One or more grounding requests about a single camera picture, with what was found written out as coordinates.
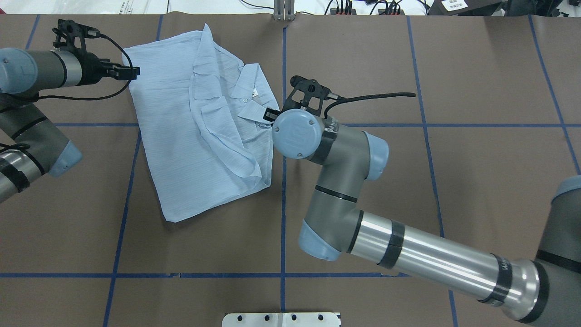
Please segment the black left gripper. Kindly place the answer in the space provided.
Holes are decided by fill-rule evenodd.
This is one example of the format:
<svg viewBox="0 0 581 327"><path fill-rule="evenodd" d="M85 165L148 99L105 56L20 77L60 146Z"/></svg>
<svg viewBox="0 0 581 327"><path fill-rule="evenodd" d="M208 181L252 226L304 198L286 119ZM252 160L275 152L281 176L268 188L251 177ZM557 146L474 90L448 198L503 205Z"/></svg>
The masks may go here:
<svg viewBox="0 0 581 327"><path fill-rule="evenodd" d="M140 75L138 66L125 66L114 64L108 58L98 58L95 54L87 52L78 55L82 69L82 77L79 86L98 83L103 77L112 77L120 81L136 80Z"/></svg>

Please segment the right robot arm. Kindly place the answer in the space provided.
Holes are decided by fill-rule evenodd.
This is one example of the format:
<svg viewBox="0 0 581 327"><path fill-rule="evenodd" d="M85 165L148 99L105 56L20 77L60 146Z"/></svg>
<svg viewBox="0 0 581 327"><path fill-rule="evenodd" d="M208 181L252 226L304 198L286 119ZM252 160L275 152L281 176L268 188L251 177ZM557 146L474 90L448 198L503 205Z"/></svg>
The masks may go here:
<svg viewBox="0 0 581 327"><path fill-rule="evenodd" d="M302 109L268 108L264 118L278 152L322 167L298 241L305 253L326 261L353 254L534 327L580 325L579 175L558 187L535 258L511 261L357 209L363 182L387 164L384 139Z"/></svg>

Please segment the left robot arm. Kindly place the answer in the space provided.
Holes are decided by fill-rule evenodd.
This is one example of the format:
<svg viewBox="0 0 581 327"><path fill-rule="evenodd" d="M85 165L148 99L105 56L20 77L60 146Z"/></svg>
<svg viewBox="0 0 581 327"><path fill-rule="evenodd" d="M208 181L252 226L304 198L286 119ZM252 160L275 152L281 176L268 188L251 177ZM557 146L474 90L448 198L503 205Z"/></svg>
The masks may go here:
<svg viewBox="0 0 581 327"><path fill-rule="evenodd" d="M1 201L45 174L58 177L82 159L75 144L38 109L40 91L95 84L102 77L135 80L140 68L70 50L1 50Z"/></svg>

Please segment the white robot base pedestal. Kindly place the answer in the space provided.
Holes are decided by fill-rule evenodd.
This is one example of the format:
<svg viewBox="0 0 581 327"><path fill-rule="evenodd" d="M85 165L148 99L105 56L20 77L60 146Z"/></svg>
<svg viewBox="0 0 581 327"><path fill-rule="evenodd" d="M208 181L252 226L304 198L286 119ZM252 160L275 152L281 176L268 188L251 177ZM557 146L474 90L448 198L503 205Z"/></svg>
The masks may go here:
<svg viewBox="0 0 581 327"><path fill-rule="evenodd" d="M222 327L340 327L335 312L232 313L222 319Z"/></svg>

